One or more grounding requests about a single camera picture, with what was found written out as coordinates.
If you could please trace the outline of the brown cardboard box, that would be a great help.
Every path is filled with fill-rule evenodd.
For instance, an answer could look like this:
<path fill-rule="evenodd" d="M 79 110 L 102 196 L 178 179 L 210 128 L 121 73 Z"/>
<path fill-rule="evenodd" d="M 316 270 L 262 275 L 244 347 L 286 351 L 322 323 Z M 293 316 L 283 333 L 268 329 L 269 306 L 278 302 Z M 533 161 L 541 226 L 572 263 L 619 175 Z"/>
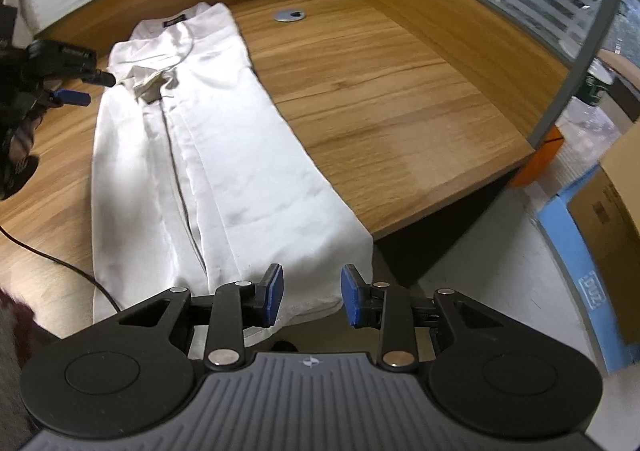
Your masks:
<path fill-rule="evenodd" d="M 627 344 L 639 341 L 639 125 L 608 148 L 568 204 Z"/>

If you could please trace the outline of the blue cardboard box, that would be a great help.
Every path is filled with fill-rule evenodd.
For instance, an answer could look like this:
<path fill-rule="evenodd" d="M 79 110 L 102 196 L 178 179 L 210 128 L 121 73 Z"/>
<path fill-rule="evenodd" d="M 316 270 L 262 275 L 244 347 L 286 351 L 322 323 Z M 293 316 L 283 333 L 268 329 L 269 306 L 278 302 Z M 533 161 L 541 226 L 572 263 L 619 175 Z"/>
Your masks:
<path fill-rule="evenodd" d="M 602 369 L 611 375 L 639 362 L 639 344 L 626 344 L 603 279 L 574 222 L 568 204 L 596 174 L 593 166 L 561 189 L 537 213 L 538 225 L 562 268 L 570 293 L 582 308 L 582 318 L 593 345 L 598 346 Z"/>

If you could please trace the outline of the beige satin shirt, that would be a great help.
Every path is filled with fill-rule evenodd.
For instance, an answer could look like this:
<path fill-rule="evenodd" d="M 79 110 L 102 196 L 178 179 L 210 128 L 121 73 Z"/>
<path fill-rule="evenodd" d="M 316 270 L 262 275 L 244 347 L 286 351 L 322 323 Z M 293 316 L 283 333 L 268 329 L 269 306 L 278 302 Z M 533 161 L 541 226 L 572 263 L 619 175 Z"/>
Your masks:
<path fill-rule="evenodd" d="M 232 13 L 199 3 L 145 20 L 108 60 L 91 170 L 103 320 L 183 286 L 213 294 L 277 263 L 277 327 L 341 308 L 345 265 L 373 275 L 373 240 L 254 73 Z"/>

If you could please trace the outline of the orange object under desk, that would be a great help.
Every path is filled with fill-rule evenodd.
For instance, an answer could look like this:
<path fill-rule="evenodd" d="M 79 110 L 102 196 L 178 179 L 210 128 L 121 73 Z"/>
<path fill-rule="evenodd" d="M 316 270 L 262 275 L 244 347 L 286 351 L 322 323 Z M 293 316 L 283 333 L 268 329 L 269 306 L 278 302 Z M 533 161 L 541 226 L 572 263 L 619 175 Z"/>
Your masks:
<path fill-rule="evenodd" d="M 547 171 L 547 168 L 564 145 L 565 138 L 558 127 L 553 126 L 536 152 L 510 180 L 509 188 L 524 188 Z"/>

